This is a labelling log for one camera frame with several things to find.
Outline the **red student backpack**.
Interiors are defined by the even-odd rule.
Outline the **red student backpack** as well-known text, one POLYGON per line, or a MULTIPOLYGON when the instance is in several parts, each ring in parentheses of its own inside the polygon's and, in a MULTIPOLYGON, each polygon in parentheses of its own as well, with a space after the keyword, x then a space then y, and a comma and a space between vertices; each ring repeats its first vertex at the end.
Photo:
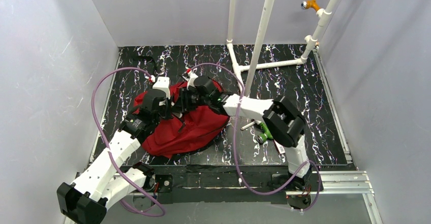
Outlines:
POLYGON ((207 147, 229 122, 229 116, 216 115, 206 106, 180 113, 177 100, 180 88, 185 86, 184 80, 170 84, 172 118, 161 119, 154 134, 141 142, 142 148, 152 156, 171 158, 199 151, 207 147))

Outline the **white pen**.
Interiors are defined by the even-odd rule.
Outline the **white pen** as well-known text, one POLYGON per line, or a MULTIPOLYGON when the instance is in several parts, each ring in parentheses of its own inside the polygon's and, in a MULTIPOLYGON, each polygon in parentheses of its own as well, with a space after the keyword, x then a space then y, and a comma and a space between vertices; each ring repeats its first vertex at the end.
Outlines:
POLYGON ((241 131, 244 131, 244 130, 246 130, 246 129, 248 129, 248 128, 252 127, 255 123, 256 123, 255 121, 251 121, 250 123, 248 123, 248 124, 246 124, 246 125, 242 126, 240 130, 241 130, 241 131))

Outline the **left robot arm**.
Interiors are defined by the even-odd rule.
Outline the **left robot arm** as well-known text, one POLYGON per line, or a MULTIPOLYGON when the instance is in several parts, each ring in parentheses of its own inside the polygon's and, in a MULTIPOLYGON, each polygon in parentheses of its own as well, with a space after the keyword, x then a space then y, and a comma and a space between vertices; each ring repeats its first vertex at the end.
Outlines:
POLYGON ((170 114, 171 93, 168 87, 148 90, 141 104, 121 122, 108 141, 97 124, 105 149, 72 183, 62 183, 57 191, 60 211, 74 223, 101 223, 108 209, 137 190, 160 205, 144 190, 151 169, 137 164, 123 172, 120 167, 141 142, 152 136, 161 116, 170 114))

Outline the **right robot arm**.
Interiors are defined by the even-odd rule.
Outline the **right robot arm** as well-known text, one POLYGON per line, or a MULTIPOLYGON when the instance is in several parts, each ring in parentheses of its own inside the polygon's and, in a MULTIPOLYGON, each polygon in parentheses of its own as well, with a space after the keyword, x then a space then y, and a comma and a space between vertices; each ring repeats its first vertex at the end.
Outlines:
POLYGON ((190 72, 182 76, 186 82, 177 103, 181 112, 191 112, 206 106, 216 115, 246 117, 264 123, 273 140, 285 150, 289 170, 282 189, 304 189, 309 184, 311 164, 306 154, 303 115, 285 96, 276 99, 251 99, 228 91, 221 91, 209 77, 190 72))

